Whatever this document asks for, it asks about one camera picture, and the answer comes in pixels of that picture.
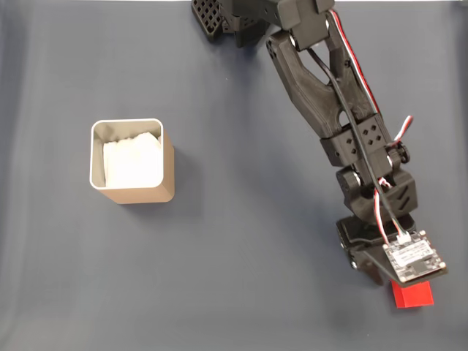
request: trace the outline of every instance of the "square metal container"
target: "square metal container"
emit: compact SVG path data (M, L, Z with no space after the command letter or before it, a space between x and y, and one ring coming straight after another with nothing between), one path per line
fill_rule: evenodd
M102 148L105 143L136 137L150 132L159 138L162 146L162 181L155 187L107 188L105 186ZM174 197L174 147L162 123L155 119L122 119L96 122L91 128L91 160L89 170L91 185L119 204L166 203Z

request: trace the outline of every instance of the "red block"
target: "red block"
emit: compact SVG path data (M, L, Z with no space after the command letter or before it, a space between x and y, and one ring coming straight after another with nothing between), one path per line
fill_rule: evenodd
M429 282L418 283L411 287L400 287L392 280L392 288L396 307L399 309L434 305Z

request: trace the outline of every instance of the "black cable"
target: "black cable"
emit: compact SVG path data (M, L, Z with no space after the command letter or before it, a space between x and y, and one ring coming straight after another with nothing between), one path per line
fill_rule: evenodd
M327 65L322 61L322 59L315 53L315 51L311 48L307 49L307 51L309 52L310 56L312 56L312 58L314 59L314 61L320 66L320 68L322 69L322 71L328 76L328 78L330 79L330 82L331 84L333 85L333 88L335 89L335 93L341 103L341 106L343 107L344 109L344 112L346 113L348 119L350 120L350 124L351 124L351 128L352 128L352 132L358 142L358 148L359 148L359 151L361 152L361 155L364 159L364 162L366 163L366 167L367 167L367 170L369 172L369 175L371 176L371 179L372 179L372 183L374 183L374 186L375 186L375 189L377 189L378 193L379 193L379 196L380 196L380 199L382 201L382 204L383 204L383 207L385 207L385 209L388 211L388 214L390 215L390 218L393 220L393 222L395 223L395 225L397 226L397 229L399 229L399 231L405 231L400 223L398 222L398 219L396 218L391 206L390 206L390 203L388 202L388 199L387 197L385 196L385 193L383 192L382 190L382 187L380 186L379 184L379 181L377 180L377 177L375 176L375 173L374 173L374 170L372 169L372 165L371 165L371 162L369 160L369 154L367 154L367 150L366 150L366 146L365 146L365 143L364 143L364 140L363 140L363 137L361 135L361 132L359 131L359 128L358 128L358 123L356 122L355 118L354 118L354 115L352 114L351 110L350 110L350 106L348 106L347 102L346 102L346 99L343 95L343 92L341 91L339 85L338 85L338 82L336 81L336 78L335 76L333 75L332 71L330 71L330 69L327 67Z

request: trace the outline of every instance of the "cable connector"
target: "cable connector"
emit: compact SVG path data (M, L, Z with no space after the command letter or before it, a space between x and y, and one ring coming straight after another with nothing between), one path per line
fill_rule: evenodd
M412 239L411 239L411 235L408 232L406 232L403 235L398 235L396 237L396 240L398 241L398 244L405 245L411 242Z

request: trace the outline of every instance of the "wire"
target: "wire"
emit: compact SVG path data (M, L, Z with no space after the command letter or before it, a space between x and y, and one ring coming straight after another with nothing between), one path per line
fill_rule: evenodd
M379 179L379 184L380 185L385 185L387 188L391 188L391 184L387 182L385 178ZM382 216L380 216L380 196L379 193L377 192L377 189L374 189L374 213L375 213L375 219L377 221L377 226L379 227L380 234L382 234L384 242L388 245L388 238L387 235L385 234L385 229L383 227L382 223Z
M399 133L395 136L395 138L393 139L393 142L390 144L390 146L395 146L396 144L398 144L401 141L401 139L403 138L404 133L410 127L410 125L412 123L412 120L413 120L412 116L407 116L406 117L406 119L403 122L403 125L401 126L401 129L400 129ZM387 180L385 178L383 178L383 177L381 179L379 179L379 184L385 185L387 188L392 187L391 184L388 183ZM374 213L375 213L375 219L376 219L376 222L377 222L377 226L379 227L380 234L382 234L383 240L388 245L387 235L385 234L385 230L384 230L383 223L382 223L382 216L380 215L380 196L379 196L379 193L377 192L376 189L374 190ZM406 234L406 233L403 233L402 231L400 231L398 227L396 227L396 229L398 230L398 234L400 236L403 236L403 235Z
M413 120L412 116L407 116L406 117L406 119L403 122L403 125L401 126L400 131L395 136L395 138L393 139L393 142L390 143L389 146L395 146L396 144L398 144L401 141L401 139L403 138L404 133L406 133L408 128L411 126L412 120Z
M354 51L352 51L350 42L348 42L348 39L346 38L346 34L344 33L343 27L341 26L341 21L339 20L338 14L333 10L328 10L328 12L333 17L333 20L336 24L341 40L344 43L344 47L346 48L346 51L348 52L348 56L351 58L353 71L358 76L361 86L366 92L367 98L369 99L372 105L372 110L375 113L379 113L379 106L377 105L374 95L372 94L372 91L366 82L363 71L361 70L361 66L359 65L358 59L356 58Z
M366 163L367 170L369 172L369 175L371 176L372 183L374 183L375 189L377 190L377 193L379 196L382 198L382 204L387 210L388 214L390 215L390 218L392 219L393 223L396 226L396 229L400 233L402 231L403 233L405 230L401 227L400 223L398 222L398 219L396 218L390 203L388 202L387 197L385 196L385 193L382 190L382 187L379 184L379 181L377 180L377 177L375 176L374 169L372 168L371 161L369 159L369 155L367 154L366 147L364 145L364 140L361 135L361 132L359 131L358 128L358 123L356 122L354 115L352 114L350 110L350 106L347 104L346 99L343 95L343 92L341 91L338 81L336 80L335 76L333 75L332 71L327 67L327 65L322 61L322 59L315 53L315 51L311 48L307 49L307 52L312 56L314 61L319 65L319 67L323 70L323 72L328 76L330 79L331 84L333 85L333 88L335 90L335 93L341 103L341 106L344 109L344 112L346 113L350 124L352 128L352 133L355 136L355 139L358 144L359 151L361 152L361 156L364 159L364 162Z

